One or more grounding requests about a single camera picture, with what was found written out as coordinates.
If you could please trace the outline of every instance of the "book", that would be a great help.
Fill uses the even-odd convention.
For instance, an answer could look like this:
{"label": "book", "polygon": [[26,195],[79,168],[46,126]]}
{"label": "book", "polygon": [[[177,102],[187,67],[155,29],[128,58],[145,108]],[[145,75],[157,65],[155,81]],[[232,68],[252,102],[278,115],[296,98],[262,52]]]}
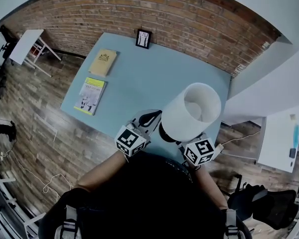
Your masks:
{"label": "book", "polygon": [[80,91],[80,97],[74,108],[93,115],[104,91],[106,82],[87,77]]}
{"label": "book", "polygon": [[105,77],[115,58],[116,51],[101,49],[90,66],[89,72]]}

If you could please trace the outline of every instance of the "black shirt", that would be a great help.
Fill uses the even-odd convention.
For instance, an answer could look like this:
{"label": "black shirt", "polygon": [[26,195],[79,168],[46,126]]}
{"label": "black shirt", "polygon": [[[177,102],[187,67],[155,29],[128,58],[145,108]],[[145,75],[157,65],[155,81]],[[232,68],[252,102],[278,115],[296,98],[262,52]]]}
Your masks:
{"label": "black shirt", "polygon": [[180,234],[222,239],[225,231],[225,215],[183,166],[144,152],[94,192],[76,188],[64,193],[42,219],[40,239],[54,238],[66,205],[77,209],[83,239]]}

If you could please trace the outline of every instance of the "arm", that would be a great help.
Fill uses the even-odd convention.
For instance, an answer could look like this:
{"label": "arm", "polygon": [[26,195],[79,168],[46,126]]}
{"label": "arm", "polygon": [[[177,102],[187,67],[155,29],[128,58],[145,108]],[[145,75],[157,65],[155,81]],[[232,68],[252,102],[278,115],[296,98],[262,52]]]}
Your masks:
{"label": "arm", "polygon": [[103,163],[94,167],[90,172],[83,175],[78,181],[76,188],[83,188],[87,191],[93,191],[102,183],[108,181],[115,175],[126,163],[124,154],[121,151],[115,152]]}
{"label": "arm", "polygon": [[196,177],[199,188],[202,189],[210,197],[210,199],[219,209],[228,209],[227,201],[224,195],[221,193],[220,189],[218,188],[204,165],[201,165],[198,170],[193,171],[192,175]]}

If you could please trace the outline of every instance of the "light blue table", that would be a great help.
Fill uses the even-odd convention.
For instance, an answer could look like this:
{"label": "light blue table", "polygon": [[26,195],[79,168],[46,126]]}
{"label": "light blue table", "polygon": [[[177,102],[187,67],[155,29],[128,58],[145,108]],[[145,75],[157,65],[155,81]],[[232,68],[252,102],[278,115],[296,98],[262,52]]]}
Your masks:
{"label": "light blue table", "polygon": [[[135,41],[133,38],[104,33],[75,76],[61,109],[114,138],[121,126],[138,111],[162,110],[189,84],[202,82],[213,87],[218,93],[223,112],[230,83],[228,73],[160,45],[151,44],[148,50],[137,47]],[[88,72],[100,49],[115,50],[118,54],[105,78]],[[86,77],[107,82],[94,116],[74,109]],[[216,140],[220,123],[219,118],[205,131],[213,141]],[[145,151],[183,161],[176,145],[164,142],[157,130],[151,135],[151,142]]]}

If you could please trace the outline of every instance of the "brick wall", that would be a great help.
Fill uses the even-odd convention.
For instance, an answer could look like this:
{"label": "brick wall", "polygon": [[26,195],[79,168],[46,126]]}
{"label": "brick wall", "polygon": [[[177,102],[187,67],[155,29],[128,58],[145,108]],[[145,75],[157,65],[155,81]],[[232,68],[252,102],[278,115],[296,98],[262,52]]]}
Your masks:
{"label": "brick wall", "polygon": [[186,53],[233,76],[279,36],[233,0],[32,0],[2,20],[15,34],[43,28],[52,48],[87,55],[103,32],[135,37]]}

